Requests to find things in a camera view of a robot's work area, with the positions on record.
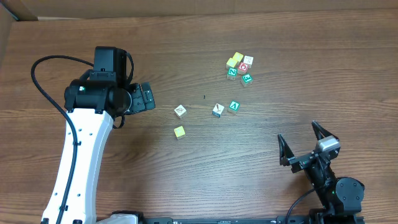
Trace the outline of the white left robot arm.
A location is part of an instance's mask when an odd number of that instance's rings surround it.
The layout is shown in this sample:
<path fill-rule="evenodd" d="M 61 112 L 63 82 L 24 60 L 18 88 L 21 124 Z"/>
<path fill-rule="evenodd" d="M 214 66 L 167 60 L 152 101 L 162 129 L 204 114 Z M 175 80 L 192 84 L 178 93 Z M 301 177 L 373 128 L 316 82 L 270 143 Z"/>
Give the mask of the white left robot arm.
<path fill-rule="evenodd" d="M 124 123 L 128 115 L 155 108 L 149 83 L 133 83 L 128 62 L 127 51 L 98 46 L 91 68 L 66 87 L 64 106 L 38 87 L 66 119 L 60 166 L 42 223 L 96 223 L 98 177 L 114 120 Z"/>

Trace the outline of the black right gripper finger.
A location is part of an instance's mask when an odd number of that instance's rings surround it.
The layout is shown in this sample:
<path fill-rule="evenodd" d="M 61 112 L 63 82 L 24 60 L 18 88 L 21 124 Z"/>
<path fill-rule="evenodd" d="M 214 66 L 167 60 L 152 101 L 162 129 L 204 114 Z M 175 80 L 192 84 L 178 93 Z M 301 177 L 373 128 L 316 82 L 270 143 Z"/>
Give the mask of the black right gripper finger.
<path fill-rule="evenodd" d="M 279 164 L 281 166 L 290 166 L 291 160 L 294 160 L 295 156 L 283 136 L 278 134 L 277 138 L 279 143 Z"/>
<path fill-rule="evenodd" d="M 330 136 L 334 137 L 331 132 L 327 131 L 315 120 L 312 121 L 312 128 L 318 141 Z"/>

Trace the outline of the green A letter block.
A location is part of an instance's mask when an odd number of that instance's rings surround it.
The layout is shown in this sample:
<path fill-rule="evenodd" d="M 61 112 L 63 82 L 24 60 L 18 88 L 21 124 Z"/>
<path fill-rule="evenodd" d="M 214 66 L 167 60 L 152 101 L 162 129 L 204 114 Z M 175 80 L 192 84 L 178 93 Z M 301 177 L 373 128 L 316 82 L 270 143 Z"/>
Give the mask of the green A letter block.
<path fill-rule="evenodd" d="M 228 106 L 228 111 L 230 113 L 236 114 L 240 108 L 240 103 L 237 101 L 232 100 Z"/>

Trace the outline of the white feather picture block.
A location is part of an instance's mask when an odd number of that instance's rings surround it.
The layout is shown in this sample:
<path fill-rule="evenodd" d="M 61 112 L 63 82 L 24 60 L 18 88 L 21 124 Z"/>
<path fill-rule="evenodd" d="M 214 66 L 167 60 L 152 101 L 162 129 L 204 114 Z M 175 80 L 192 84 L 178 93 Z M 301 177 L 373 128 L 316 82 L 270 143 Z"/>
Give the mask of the white feather picture block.
<path fill-rule="evenodd" d="M 224 110 L 224 106 L 217 103 L 212 110 L 212 114 L 220 118 L 223 110 Z"/>

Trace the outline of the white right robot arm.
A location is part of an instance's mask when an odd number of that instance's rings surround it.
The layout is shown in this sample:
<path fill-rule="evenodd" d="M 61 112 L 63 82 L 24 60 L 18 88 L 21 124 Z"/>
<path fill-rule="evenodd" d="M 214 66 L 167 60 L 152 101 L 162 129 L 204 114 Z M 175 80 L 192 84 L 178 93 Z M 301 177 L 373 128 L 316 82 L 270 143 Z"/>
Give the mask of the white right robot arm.
<path fill-rule="evenodd" d="M 337 158 L 341 145 L 337 136 L 312 121 L 312 128 L 317 138 L 315 149 L 308 154 L 295 156 L 281 134 L 279 142 L 279 163 L 290 166 L 293 173 L 304 171 L 312 189 L 300 196 L 289 208 L 283 222 L 290 223 L 364 223 L 361 202 L 364 198 L 364 184 L 352 177 L 336 177 L 331 161 Z M 306 196 L 315 192 L 322 208 L 311 209 L 307 216 L 292 217 L 292 211 Z"/>

